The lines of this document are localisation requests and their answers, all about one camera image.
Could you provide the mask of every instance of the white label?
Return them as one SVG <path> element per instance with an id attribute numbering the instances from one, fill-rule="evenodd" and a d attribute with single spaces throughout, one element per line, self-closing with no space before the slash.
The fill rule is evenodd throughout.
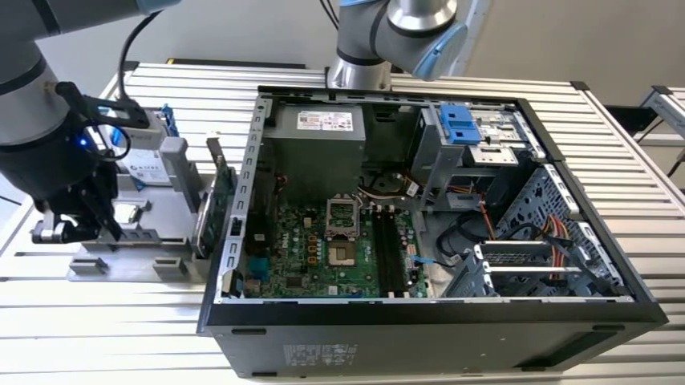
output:
<path id="1" fill-rule="evenodd" d="M 143 183 L 169 183 L 169 175 L 156 151 L 132 148 L 121 162 L 131 176 Z"/>
<path id="2" fill-rule="evenodd" d="M 285 365 L 289 367 L 313 367 L 326 365 L 339 367 L 352 365 L 358 344 L 336 343 L 331 345 L 283 345 Z"/>
<path id="3" fill-rule="evenodd" d="M 411 184 L 408 185 L 408 188 L 407 188 L 407 195 L 411 198 L 414 198 L 416 196 L 416 192 L 418 192 L 418 184 L 411 182 Z"/>
<path id="4" fill-rule="evenodd" d="M 297 114 L 297 129 L 352 131 L 352 112 L 301 111 Z"/>

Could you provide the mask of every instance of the orange wire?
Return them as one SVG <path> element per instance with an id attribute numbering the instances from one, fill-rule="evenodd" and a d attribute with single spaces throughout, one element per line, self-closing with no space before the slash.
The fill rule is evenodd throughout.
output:
<path id="1" fill-rule="evenodd" d="M 557 217 L 553 217 L 553 219 L 557 222 L 558 227 L 563 230 L 563 234 L 566 236 L 566 239 L 569 239 L 569 230 L 566 229 L 566 225 L 563 224 L 563 222 Z M 563 256 L 563 254 L 561 254 L 559 255 L 559 266 L 561 267 L 563 267 L 563 259 L 565 259 L 565 256 Z"/>
<path id="2" fill-rule="evenodd" d="M 549 216 L 549 221 L 553 225 L 553 236 L 557 237 L 557 222 L 554 221 L 554 217 Z M 557 249 L 553 246 L 553 267 L 558 267 L 558 256 L 557 256 Z M 549 275 L 549 279 L 554 279 L 554 274 Z"/>
<path id="3" fill-rule="evenodd" d="M 484 210 L 484 204 L 480 202 L 480 213 L 483 213 L 484 224 L 488 227 L 490 241 L 494 241 L 492 224 L 490 223 L 488 212 Z"/>

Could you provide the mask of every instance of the slotted aluminum surface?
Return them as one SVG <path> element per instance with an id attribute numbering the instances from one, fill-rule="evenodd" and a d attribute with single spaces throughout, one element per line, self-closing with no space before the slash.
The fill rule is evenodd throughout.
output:
<path id="1" fill-rule="evenodd" d="M 240 168 L 256 86 L 320 87 L 307 70 L 143 64 L 127 91 L 145 107 L 168 103 L 188 157 L 211 172 L 204 139 L 216 132 Z M 309 383 L 685 383 L 685 209 L 645 154 L 569 83 L 395 75 L 395 91 L 528 99 L 670 323 L 563 374 L 504 377 L 309 379 Z M 113 83 L 104 96 L 113 92 Z M 29 242 L 26 201 L 0 235 L 0 383 L 229 383 L 216 343 L 195 336 L 199 285 L 65 282 L 76 245 Z M 296 379 L 280 380 L 296 383 Z"/>

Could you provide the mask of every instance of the ram slot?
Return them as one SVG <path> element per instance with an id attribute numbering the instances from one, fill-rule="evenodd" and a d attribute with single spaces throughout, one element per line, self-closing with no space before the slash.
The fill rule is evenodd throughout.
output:
<path id="1" fill-rule="evenodd" d="M 383 295 L 400 297 L 407 287 L 394 213 L 375 213 L 372 223 L 380 292 Z"/>

